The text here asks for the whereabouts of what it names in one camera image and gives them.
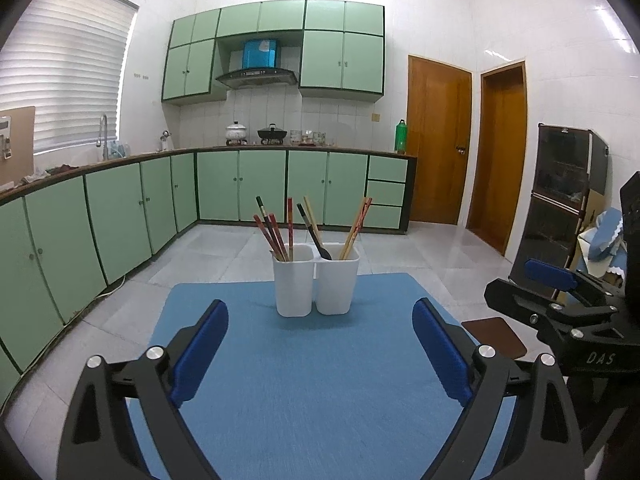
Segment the chrome sink faucet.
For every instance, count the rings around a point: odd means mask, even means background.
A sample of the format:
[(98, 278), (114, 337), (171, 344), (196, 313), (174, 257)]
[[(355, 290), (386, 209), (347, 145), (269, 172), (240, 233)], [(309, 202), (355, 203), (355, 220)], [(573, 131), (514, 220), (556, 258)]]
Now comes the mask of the chrome sink faucet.
[(96, 146), (102, 150), (102, 160), (106, 162), (110, 158), (110, 149), (108, 148), (108, 118), (105, 114), (100, 117), (100, 130)]

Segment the black utensil in cup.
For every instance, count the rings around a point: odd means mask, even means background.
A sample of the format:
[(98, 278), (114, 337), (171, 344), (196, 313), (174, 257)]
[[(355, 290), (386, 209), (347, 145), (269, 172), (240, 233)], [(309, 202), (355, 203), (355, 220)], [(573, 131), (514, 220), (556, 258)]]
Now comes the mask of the black utensil in cup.
[(311, 236), (312, 241), (314, 242), (314, 246), (316, 246), (318, 253), (320, 255), (321, 258), (326, 259), (326, 260), (331, 260), (332, 256), (331, 254), (326, 250), (326, 248), (323, 247), (323, 245), (321, 244), (319, 237), (316, 233), (316, 230), (314, 229), (314, 226), (312, 225), (310, 219), (308, 218), (307, 214), (306, 214), (306, 210), (304, 208), (304, 206), (302, 204), (297, 204), (296, 205), (297, 210), (300, 214), (300, 216), (303, 218), (303, 222), (305, 223), (305, 226)]

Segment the red-handled bamboo chopstick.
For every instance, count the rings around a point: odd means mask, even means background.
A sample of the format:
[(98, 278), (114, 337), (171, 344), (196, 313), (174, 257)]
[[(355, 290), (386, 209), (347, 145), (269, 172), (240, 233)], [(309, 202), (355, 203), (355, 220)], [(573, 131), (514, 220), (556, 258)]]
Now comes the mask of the red-handled bamboo chopstick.
[(270, 226), (269, 220), (267, 218), (262, 219), (258, 216), (258, 214), (255, 214), (254, 221), (256, 222), (258, 229), (260, 229), (260, 232), (262, 232), (262, 236), (265, 237), (265, 240), (269, 244), (273, 255), (278, 261), (282, 261), (282, 255), (280, 253), (277, 242), (273, 238), (273, 230)]
[(274, 214), (268, 214), (268, 218), (273, 230), (273, 238), (277, 242), (280, 253), (282, 255), (282, 261), (290, 261), (290, 259), (288, 258), (288, 250), (286, 249), (284, 241), (282, 240), (276, 216)]
[(359, 233), (359, 231), (360, 231), (360, 229), (361, 229), (361, 227), (363, 225), (363, 221), (366, 218), (366, 215), (368, 213), (368, 210), (370, 208), (371, 203), (372, 203), (372, 198), (371, 197), (367, 197), (367, 203), (364, 205), (364, 208), (363, 208), (363, 211), (362, 211), (362, 214), (361, 214), (357, 229), (356, 229), (354, 235), (352, 236), (352, 241), (350, 242), (350, 245), (349, 245), (349, 248), (348, 248), (348, 253), (347, 253), (346, 257), (343, 260), (345, 260), (348, 257), (348, 255), (350, 254), (350, 251), (352, 250), (352, 245), (355, 243), (355, 238), (357, 237), (357, 235), (358, 235), (358, 233)]

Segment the white cooking pot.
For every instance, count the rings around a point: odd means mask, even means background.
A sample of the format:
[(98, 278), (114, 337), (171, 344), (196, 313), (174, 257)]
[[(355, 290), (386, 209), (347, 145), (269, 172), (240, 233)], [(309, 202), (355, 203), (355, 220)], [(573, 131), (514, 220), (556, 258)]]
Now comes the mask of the white cooking pot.
[(237, 120), (226, 128), (226, 145), (237, 146), (247, 144), (247, 128)]

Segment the green bottle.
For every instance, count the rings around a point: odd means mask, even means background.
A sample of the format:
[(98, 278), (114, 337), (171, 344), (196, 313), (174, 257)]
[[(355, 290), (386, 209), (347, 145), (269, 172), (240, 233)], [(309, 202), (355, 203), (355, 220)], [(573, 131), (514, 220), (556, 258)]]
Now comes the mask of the green bottle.
[(408, 126), (405, 119), (401, 119), (395, 127), (394, 150), (398, 154), (405, 154), (407, 149)]

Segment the range hood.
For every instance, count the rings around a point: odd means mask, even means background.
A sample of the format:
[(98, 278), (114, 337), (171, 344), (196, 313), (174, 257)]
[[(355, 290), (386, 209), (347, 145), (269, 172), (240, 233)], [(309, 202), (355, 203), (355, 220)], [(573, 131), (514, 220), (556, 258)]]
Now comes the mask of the range hood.
[(233, 68), (221, 64), (224, 69), (215, 76), (218, 84), (231, 90), (257, 88), (261, 86), (296, 86), (297, 76), (294, 70), (284, 68), (280, 63), (281, 46), (277, 39), (250, 39), (242, 42), (240, 67)]

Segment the black glass cabinet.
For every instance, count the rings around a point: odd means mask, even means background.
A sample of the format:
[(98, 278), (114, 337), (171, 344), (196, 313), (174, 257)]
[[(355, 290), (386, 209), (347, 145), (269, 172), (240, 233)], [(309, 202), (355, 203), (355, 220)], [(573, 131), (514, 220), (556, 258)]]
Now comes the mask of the black glass cabinet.
[(608, 144), (592, 130), (538, 125), (538, 148), (525, 228), (509, 278), (531, 292), (559, 291), (525, 275), (530, 259), (570, 268), (577, 237), (604, 209)]

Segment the brown wooden door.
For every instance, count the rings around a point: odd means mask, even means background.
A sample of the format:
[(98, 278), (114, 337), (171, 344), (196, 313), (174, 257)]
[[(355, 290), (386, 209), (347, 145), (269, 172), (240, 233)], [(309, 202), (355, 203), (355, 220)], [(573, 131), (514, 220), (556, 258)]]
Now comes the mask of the brown wooden door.
[(411, 220), (458, 222), (471, 114), (471, 73), (426, 58), (409, 58), (408, 154), (416, 158)]
[(503, 255), (520, 198), (527, 136), (523, 61), (480, 76), (480, 133), (466, 228)]

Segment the white left utensil cup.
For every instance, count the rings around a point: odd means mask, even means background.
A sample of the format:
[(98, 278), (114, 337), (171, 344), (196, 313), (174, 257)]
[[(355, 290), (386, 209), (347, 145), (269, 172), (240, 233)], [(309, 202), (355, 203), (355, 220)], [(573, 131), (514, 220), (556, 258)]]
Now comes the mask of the white left utensil cup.
[(293, 246), (293, 260), (272, 259), (276, 308), (284, 318), (302, 318), (312, 309), (314, 252), (306, 244)]

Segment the green kitchen cabinets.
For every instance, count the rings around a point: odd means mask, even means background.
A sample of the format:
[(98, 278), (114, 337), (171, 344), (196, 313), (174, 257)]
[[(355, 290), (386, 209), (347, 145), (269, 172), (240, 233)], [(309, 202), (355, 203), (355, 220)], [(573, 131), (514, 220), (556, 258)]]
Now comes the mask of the green kitchen cabinets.
[(199, 223), (279, 221), (310, 198), (344, 230), (362, 198), (364, 228), (408, 228), (416, 159), (338, 148), (198, 148), (101, 162), (1, 196), (1, 393), (102, 292)]
[(384, 8), (345, 0), (271, 0), (172, 23), (163, 101), (223, 101), (232, 90), (261, 86), (293, 86), (303, 96), (382, 98)]

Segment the brown cardboard board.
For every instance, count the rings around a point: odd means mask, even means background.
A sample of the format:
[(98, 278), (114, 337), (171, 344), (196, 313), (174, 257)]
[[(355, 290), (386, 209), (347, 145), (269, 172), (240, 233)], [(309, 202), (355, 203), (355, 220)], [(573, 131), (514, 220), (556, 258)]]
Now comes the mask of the brown cardboard board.
[(0, 184), (6, 188), (34, 172), (34, 106), (1, 112)]

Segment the brown stool seat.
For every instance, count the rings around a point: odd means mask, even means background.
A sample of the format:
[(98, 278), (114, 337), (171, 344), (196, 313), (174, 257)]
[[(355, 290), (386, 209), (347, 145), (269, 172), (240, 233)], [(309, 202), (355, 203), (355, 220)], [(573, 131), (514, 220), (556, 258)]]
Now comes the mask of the brown stool seat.
[(510, 359), (526, 356), (525, 344), (503, 318), (463, 321), (462, 326), (481, 344), (494, 347)]

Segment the white right utensil cup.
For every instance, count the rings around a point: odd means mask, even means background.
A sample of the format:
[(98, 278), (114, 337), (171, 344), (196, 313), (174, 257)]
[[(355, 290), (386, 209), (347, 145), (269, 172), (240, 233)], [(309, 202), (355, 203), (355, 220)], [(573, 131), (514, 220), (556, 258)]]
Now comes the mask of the white right utensil cup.
[(352, 295), (357, 281), (360, 255), (356, 248), (341, 258), (341, 243), (326, 244), (331, 260), (320, 258), (317, 261), (318, 290), (316, 307), (323, 315), (342, 315), (350, 310)]

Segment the black wok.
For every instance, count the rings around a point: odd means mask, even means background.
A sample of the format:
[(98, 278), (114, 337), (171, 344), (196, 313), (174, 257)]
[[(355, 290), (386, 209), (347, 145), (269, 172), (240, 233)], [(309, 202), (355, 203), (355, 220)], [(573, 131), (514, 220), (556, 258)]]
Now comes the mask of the black wok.
[(272, 122), (267, 127), (258, 129), (257, 134), (262, 145), (282, 145), (288, 132)]

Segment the white utensil cup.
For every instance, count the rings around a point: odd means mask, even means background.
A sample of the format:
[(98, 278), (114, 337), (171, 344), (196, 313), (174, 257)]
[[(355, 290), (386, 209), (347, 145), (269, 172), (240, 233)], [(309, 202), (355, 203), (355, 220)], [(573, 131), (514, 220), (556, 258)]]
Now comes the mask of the white utensil cup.
[(342, 315), (350, 310), (352, 295), (357, 281), (360, 255), (356, 248), (341, 258), (341, 243), (326, 244), (331, 260), (320, 258), (317, 261), (318, 290), (316, 307), (323, 315)]
[(314, 252), (306, 244), (293, 246), (293, 260), (272, 259), (276, 308), (284, 318), (302, 318), (312, 309)]

